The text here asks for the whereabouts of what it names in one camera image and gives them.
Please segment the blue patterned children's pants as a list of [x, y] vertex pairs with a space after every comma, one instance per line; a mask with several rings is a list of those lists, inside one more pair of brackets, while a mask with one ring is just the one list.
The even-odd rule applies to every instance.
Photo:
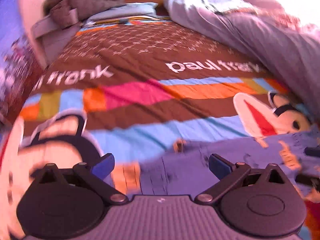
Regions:
[[299, 174], [319, 177], [319, 157], [307, 155], [307, 147], [319, 148], [319, 129], [243, 137], [217, 142], [184, 141], [181, 152], [171, 147], [159, 157], [117, 164], [108, 183], [121, 193], [145, 195], [190, 195], [219, 182], [209, 169], [209, 158], [218, 154], [230, 163], [244, 162], [252, 168], [277, 164], [302, 197], [319, 200], [311, 186], [295, 181]]

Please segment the colourful paul frank bedspread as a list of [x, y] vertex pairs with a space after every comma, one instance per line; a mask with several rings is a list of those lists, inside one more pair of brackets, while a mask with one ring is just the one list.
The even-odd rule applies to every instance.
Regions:
[[184, 141], [312, 126], [302, 99], [260, 62], [175, 22], [81, 29], [5, 139], [1, 239], [319, 239], [319, 200], [302, 197], [275, 163], [251, 167], [214, 204], [186, 194], [106, 204], [73, 172], [108, 153], [116, 166], [181, 152]]

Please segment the grey lilac duvet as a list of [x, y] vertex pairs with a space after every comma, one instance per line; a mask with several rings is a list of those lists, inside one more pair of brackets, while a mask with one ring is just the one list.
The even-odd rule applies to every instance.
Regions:
[[319, 119], [319, 30], [297, 31], [268, 16], [217, 15], [202, 0], [164, 0], [170, 18], [261, 62]]

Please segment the blue dotted wardrobe curtain right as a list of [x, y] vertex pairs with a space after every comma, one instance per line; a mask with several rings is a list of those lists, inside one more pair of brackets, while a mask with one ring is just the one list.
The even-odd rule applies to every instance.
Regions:
[[18, 0], [1, 0], [1, 129], [11, 127], [42, 73]]

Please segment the grey bedside table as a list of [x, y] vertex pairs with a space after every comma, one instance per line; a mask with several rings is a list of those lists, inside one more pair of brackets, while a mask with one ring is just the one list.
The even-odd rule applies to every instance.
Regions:
[[36, 22], [31, 28], [33, 38], [40, 46], [46, 67], [59, 57], [67, 43], [80, 30], [81, 22], [79, 22], [77, 10], [72, 9], [70, 15], [72, 25], [65, 29], [61, 29], [49, 15]]

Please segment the light blue pillow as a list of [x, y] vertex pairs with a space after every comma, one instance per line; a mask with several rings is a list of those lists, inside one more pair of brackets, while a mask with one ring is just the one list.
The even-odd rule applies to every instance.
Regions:
[[157, 6], [158, 4], [154, 2], [126, 3], [124, 6], [110, 8], [92, 15], [86, 20], [85, 23], [89, 24], [100, 20], [108, 20], [125, 16], [156, 15]]

